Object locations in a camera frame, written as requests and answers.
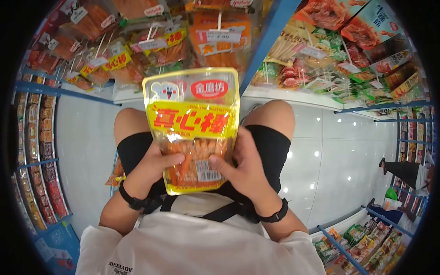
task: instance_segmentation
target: green bag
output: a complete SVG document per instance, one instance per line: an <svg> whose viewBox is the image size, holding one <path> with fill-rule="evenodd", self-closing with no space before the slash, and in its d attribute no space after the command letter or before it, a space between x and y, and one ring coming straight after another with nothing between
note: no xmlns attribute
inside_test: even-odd
<svg viewBox="0 0 440 275"><path fill-rule="evenodd" d="M385 198L397 201L397 194L392 187L388 188L388 190L386 191Z"/></svg>

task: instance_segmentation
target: black wrist strap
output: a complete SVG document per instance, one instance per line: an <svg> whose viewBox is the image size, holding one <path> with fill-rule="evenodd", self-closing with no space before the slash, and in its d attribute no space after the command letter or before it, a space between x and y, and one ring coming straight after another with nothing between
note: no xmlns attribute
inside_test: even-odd
<svg viewBox="0 0 440 275"><path fill-rule="evenodd" d="M124 189L124 180L121 181L119 186L119 193L121 197L128 203L131 209L140 210L144 205L144 200L140 200L138 198L132 198Z"/></svg>
<svg viewBox="0 0 440 275"><path fill-rule="evenodd" d="M273 214L270 217L262 217L260 215L258 215L258 217L260 218L261 221L265 223L276 223L284 218L284 216L287 214L288 209L289 207L287 206L287 200L284 198L282 199L281 209L277 213Z"/></svg>

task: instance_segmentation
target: white tiled floor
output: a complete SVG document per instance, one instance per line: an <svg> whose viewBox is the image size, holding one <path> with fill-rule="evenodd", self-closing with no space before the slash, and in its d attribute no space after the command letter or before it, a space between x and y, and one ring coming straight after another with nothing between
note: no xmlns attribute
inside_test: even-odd
<svg viewBox="0 0 440 275"><path fill-rule="evenodd" d="M116 150L114 118L124 107L142 110L143 102L121 108L63 96L58 104L55 138L60 176L73 212L73 228L80 236L88 225L98 224L110 198L104 183ZM253 104L242 100L242 114ZM292 157L281 173L280 196L291 200L290 208L307 228L338 219L373 197L382 201L392 175L384 176L378 163L382 157L396 157L397 124L306 106L293 109Z"/></svg>

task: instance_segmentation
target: person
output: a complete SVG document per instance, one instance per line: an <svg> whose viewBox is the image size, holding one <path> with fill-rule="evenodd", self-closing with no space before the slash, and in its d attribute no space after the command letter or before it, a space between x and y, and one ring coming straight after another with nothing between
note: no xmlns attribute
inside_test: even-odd
<svg viewBox="0 0 440 275"><path fill-rule="evenodd" d="M84 230L77 274L324 275L307 228L278 196L295 129L292 107L270 101L243 125L233 151L236 167L209 157L225 184L167 196L162 171L184 155L163 156L145 113L121 110L114 136L126 179L99 225Z"/></svg>
<svg viewBox="0 0 440 275"><path fill-rule="evenodd" d="M385 161L381 159L379 167L383 168L384 175L388 171L400 178L404 183L415 189L417 196L429 196L432 184L434 183L434 160L430 154L427 153L426 160L430 166L425 167L416 162L408 161Z"/></svg>
<svg viewBox="0 0 440 275"><path fill-rule="evenodd" d="M371 200L371 202L367 206L371 210L375 211L379 215L383 215L388 220L394 222L395 224L399 225L406 231L415 234L418 225L420 224L421 217L417 216L416 214L411 212L411 209L407 207L399 207L397 210L385 210L382 208L381 205L374 204L374 198ZM368 215L372 216L373 218L377 217L373 213L368 213ZM380 217L377 217L378 221L383 222L386 226L389 226L390 224L384 220L382 220ZM405 244L405 246L408 246L408 244L411 242L411 237L409 237L406 234L403 234L401 240Z"/></svg>

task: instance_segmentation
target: black shorts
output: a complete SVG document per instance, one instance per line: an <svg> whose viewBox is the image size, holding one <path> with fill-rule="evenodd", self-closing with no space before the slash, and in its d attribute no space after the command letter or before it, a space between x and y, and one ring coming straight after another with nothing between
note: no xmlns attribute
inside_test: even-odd
<svg viewBox="0 0 440 275"><path fill-rule="evenodd" d="M246 128L252 133L263 162L263 170L269 184L278 193L281 189L279 176L282 167L286 162L287 153L290 148L289 139L282 133L262 125L248 125ZM141 161L153 142L150 132L142 132L126 137L118 147L119 158L121 159L124 172L128 175ZM219 189L210 191L233 199L243 204L251 204L251 201L238 191L230 182L225 182ZM163 178L154 183L148 197L166 194Z"/></svg>

